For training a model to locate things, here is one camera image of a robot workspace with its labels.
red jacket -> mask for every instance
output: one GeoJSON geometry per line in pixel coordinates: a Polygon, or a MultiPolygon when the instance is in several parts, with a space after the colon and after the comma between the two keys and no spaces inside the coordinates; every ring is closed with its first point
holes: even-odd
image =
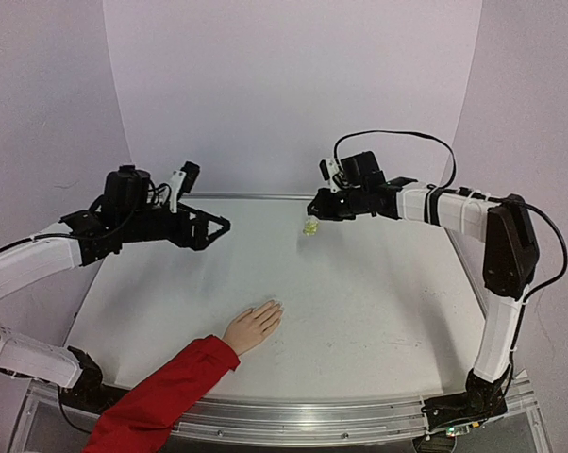
{"type": "Polygon", "coordinates": [[[239,364],[217,337],[194,340],[102,414],[83,453],[158,451],[181,414],[239,364]]]}

human hand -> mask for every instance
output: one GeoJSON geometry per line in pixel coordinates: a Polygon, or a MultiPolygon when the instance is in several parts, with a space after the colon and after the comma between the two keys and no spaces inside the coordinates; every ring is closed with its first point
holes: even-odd
{"type": "Polygon", "coordinates": [[[241,356],[274,333],[281,317],[281,306],[273,300],[258,309],[248,309],[229,323],[223,341],[241,356]]]}

